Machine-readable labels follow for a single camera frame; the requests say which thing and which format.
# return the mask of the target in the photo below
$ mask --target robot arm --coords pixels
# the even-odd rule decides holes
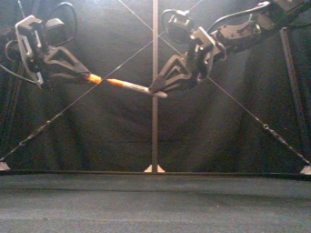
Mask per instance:
[[[102,78],[91,74],[67,48],[48,44],[48,32],[51,35],[56,34],[59,40],[64,37],[60,19],[54,18],[46,22],[30,15],[15,27],[22,62],[39,88],[51,89],[51,78],[76,83],[83,80],[96,84],[102,82]]]
[[[175,42],[189,44],[189,50],[165,65],[150,86],[151,93],[197,86],[210,75],[214,62],[258,45],[310,8],[311,0],[262,1],[253,9],[221,18],[207,31],[203,27],[194,29],[187,12],[165,11],[163,19],[171,15],[166,32]],[[250,15],[245,24],[217,27],[223,21],[243,15]]]

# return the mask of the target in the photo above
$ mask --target cable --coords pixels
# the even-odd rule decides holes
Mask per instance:
[[[15,77],[23,79],[23,80],[27,81],[28,83],[35,84],[35,81],[30,80],[28,78],[26,78],[26,77],[23,77],[23,76],[19,76],[14,71],[11,71],[8,68],[6,68],[2,64],[0,64],[0,67],[2,67],[11,75],[14,75]]]
[[[265,1],[265,2],[259,3],[259,5],[258,5],[255,8],[253,8],[253,9],[250,9],[250,10],[246,10],[246,11],[242,11],[242,12],[238,12],[238,13],[234,13],[234,14],[231,14],[231,15],[227,15],[227,16],[222,17],[222,18],[218,19],[217,22],[211,25],[211,27],[210,27],[207,33],[211,34],[214,28],[217,27],[217,25],[218,25],[222,21],[229,20],[229,19],[233,19],[233,18],[237,18],[237,17],[241,17],[241,16],[243,16],[243,15],[250,15],[250,14],[253,14],[253,13],[255,13],[255,12],[259,12],[259,11],[262,11],[265,8],[267,8],[270,5],[271,5],[271,2]]]
[[[76,18],[76,12],[75,12],[75,8],[74,8],[74,5],[67,3],[67,2],[63,2],[60,4],[56,5],[56,7],[54,8],[52,12],[50,13],[47,19],[46,19],[46,22],[48,21],[48,19],[51,19],[51,17],[55,15],[55,13],[59,11],[59,9],[62,9],[63,7],[70,7],[71,11],[72,11],[72,14],[74,14],[74,19],[75,19],[75,30],[74,30],[74,35],[71,36],[71,38],[68,38],[66,41],[58,43],[56,45],[54,46],[63,46],[64,44],[70,43],[75,37],[76,37],[76,34],[78,34],[78,18]]]

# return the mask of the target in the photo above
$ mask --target black curtain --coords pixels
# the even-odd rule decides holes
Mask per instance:
[[[44,15],[59,2],[50,2],[39,13]],[[79,33],[67,47],[78,59],[94,74],[150,86],[152,1],[70,2],[78,12]],[[197,26],[207,29],[218,18],[255,7],[258,2],[191,0],[175,3],[161,0],[159,9],[161,12],[169,8],[191,9]],[[67,25],[72,23],[68,11],[59,12],[59,17]],[[239,24],[245,20],[241,18],[231,23]],[[310,124],[307,38],[310,29],[295,31],[294,50],[305,51],[297,53],[294,59],[303,80],[301,89]],[[159,69],[170,57],[185,49],[162,35]],[[301,151],[301,133],[279,34],[251,50],[217,63],[211,78],[225,91],[207,80],[191,90],[159,99],[159,165],[173,172],[299,172],[305,166],[303,160],[254,119],[257,116]],[[11,147],[91,88],[92,84],[64,84],[59,81],[54,83],[54,91],[47,92],[23,83]],[[63,112],[7,162],[12,168],[23,169],[144,171],[151,165],[151,131],[152,98],[103,83]]]

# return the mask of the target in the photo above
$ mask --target vertical metal pole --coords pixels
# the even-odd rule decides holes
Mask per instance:
[[[154,0],[154,80],[158,76],[158,0]],[[158,172],[158,97],[152,98],[152,172]]]
[[[293,93],[293,100],[294,100],[294,106],[295,106],[295,112],[297,112],[297,118],[298,118],[298,126],[301,130],[303,154],[310,158],[311,157],[311,145],[310,145],[310,140],[307,136],[307,124],[306,124],[306,119],[305,119],[305,108],[303,108],[301,91],[299,91],[298,76],[297,76],[294,62],[293,62],[289,30],[290,30],[289,28],[282,28],[281,39],[282,39],[282,45],[283,45],[283,50],[285,50],[286,62],[287,62],[289,77],[290,77],[290,82],[291,82],[291,93]]]

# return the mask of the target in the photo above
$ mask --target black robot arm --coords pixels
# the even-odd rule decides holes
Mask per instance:
[[[253,9],[221,18],[209,30],[203,27],[194,29],[194,20],[187,12],[165,11],[163,20],[171,15],[167,25],[165,23],[170,39],[189,44],[189,50],[170,59],[150,86],[150,91],[169,92],[197,86],[210,75],[214,62],[258,45],[310,8],[311,0],[262,1]],[[250,15],[245,24],[223,23],[243,15]]]

